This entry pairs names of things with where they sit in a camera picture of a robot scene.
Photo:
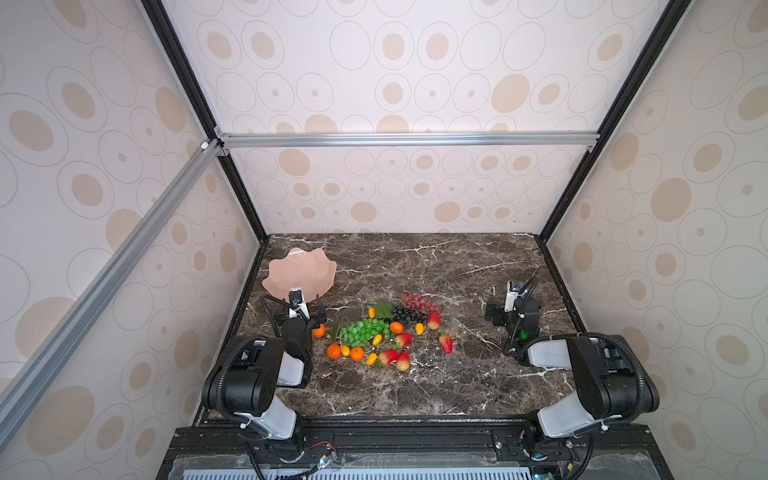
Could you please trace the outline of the pink scalloped fruit bowl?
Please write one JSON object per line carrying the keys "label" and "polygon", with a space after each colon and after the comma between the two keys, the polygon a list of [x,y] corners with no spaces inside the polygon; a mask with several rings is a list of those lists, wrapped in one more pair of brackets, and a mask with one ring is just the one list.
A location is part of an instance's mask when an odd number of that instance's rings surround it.
{"label": "pink scalloped fruit bowl", "polygon": [[286,300],[289,292],[300,289],[306,302],[322,297],[334,284],[337,263],[317,248],[293,248],[282,259],[272,260],[262,286],[272,296]]}

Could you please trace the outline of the green fake grape bunch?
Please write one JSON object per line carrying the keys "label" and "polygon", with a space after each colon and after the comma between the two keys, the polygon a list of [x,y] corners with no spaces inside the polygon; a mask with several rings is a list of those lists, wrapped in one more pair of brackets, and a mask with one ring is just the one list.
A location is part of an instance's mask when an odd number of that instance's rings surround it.
{"label": "green fake grape bunch", "polygon": [[390,323],[379,319],[364,319],[335,328],[332,339],[350,348],[363,347],[371,344],[381,336],[382,340],[391,338]]}

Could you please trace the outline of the black fake grape bunch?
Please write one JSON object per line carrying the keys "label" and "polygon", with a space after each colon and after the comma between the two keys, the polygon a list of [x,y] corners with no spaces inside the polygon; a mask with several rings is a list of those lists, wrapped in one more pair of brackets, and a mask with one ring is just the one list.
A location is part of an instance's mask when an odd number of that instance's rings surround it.
{"label": "black fake grape bunch", "polygon": [[420,310],[414,310],[403,305],[398,305],[394,308],[394,322],[400,324],[424,324],[428,320],[429,315]]}

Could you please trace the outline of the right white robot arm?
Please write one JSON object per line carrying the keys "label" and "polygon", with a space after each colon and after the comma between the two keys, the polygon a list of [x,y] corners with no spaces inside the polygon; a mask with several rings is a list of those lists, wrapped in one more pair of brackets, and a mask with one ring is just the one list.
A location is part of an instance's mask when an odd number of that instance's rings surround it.
{"label": "right white robot arm", "polygon": [[490,303],[485,318],[503,326],[503,353],[525,366],[572,373],[574,391],[530,415],[533,438],[577,437],[628,424],[658,409],[661,395],[637,355],[620,335],[576,332],[543,336],[541,303],[519,297]]}

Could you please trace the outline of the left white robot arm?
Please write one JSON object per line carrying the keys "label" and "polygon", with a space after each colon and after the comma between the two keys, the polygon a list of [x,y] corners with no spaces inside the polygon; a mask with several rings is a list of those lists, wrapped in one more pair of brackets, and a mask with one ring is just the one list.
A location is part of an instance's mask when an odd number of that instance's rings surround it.
{"label": "left white robot arm", "polygon": [[326,323],[326,307],[319,299],[295,303],[271,295],[261,297],[260,303],[276,335],[231,338],[203,383],[201,405],[267,440],[289,440],[298,415],[276,390],[309,384],[311,331]]}

